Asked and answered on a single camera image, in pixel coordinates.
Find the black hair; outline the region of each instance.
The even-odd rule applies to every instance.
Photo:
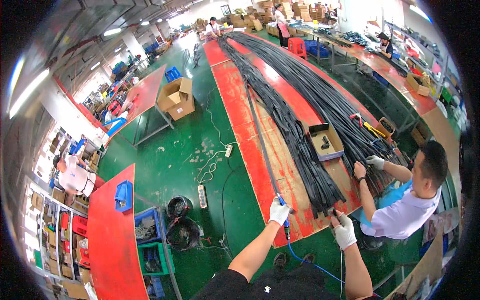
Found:
[[[448,172],[445,149],[437,141],[428,141],[420,146],[420,151],[425,155],[420,165],[422,175],[424,178],[431,179],[433,187],[438,189],[445,181]]]
[[[57,155],[53,158],[53,166],[55,168],[57,168],[57,164],[59,163],[59,161],[60,161],[60,155]]]

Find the white work glove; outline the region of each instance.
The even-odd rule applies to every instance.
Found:
[[[333,216],[332,225],[334,227],[334,236],[336,238],[336,242],[342,250],[345,250],[357,242],[355,231],[353,230],[352,220],[344,213],[338,217],[338,220]]]
[[[270,219],[268,222],[275,221],[282,226],[288,217],[289,210],[290,208],[288,205],[280,204],[278,197],[273,198],[272,205],[270,206]]]
[[[367,164],[374,165],[375,168],[377,168],[379,170],[384,169],[384,162],[385,162],[385,160],[383,158],[379,158],[376,155],[372,155],[372,156],[367,157]]]

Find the black shirt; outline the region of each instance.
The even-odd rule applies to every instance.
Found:
[[[195,300],[275,300],[275,299],[317,299],[339,300],[338,294],[325,289],[322,271],[315,267],[304,268],[305,272],[292,271],[278,275],[274,270],[268,270],[260,275],[253,283],[234,270],[224,270],[216,273],[192,299]]]

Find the worker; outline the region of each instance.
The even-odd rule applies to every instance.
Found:
[[[288,33],[288,23],[282,14],[283,6],[280,3],[275,4],[275,21],[278,28],[278,38],[280,39],[280,46],[288,48],[288,39],[290,33]]]
[[[220,29],[216,17],[210,18],[210,23],[205,27],[206,40],[211,41],[220,36]]]
[[[388,59],[392,59],[392,55],[393,55],[392,41],[383,32],[381,32],[378,35],[378,38],[380,39],[381,44],[379,47],[376,47],[377,51],[380,52],[382,55],[386,56]]]
[[[278,198],[274,198],[265,229],[233,259],[227,270],[216,273],[193,299],[340,299],[326,290],[324,273],[313,265],[313,254],[305,256],[307,263],[287,273],[284,269],[287,255],[279,253],[273,261],[274,269],[265,271],[251,283],[288,211],[287,205],[280,205]],[[338,219],[332,217],[332,225],[336,241],[345,253],[347,299],[376,299],[370,297],[372,281],[360,256],[351,219],[340,214]]]
[[[53,166],[60,171],[59,183],[68,194],[81,195],[83,193],[88,197],[105,184],[100,176],[89,172],[91,171],[89,166],[77,156],[67,155],[62,158],[57,155],[53,158]]]
[[[358,161],[355,163],[354,173],[360,185],[363,208],[353,212],[352,216],[360,221],[363,246],[376,250],[384,244],[385,237],[408,238],[434,213],[442,194],[448,163],[444,148],[436,141],[428,141],[420,147],[411,172],[378,156],[369,156],[366,161],[403,183],[397,189],[385,191],[377,209],[365,180],[365,167]]]

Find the sneaker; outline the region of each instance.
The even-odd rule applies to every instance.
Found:
[[[315,254],[309,253],[305,255],[303,258],[304,261],[308,262],[309,264],[313,264],[315,262]]]
[[[287,264],[287,254],[285,252],[280,252],[273,259],[273,267],[283,268]]]

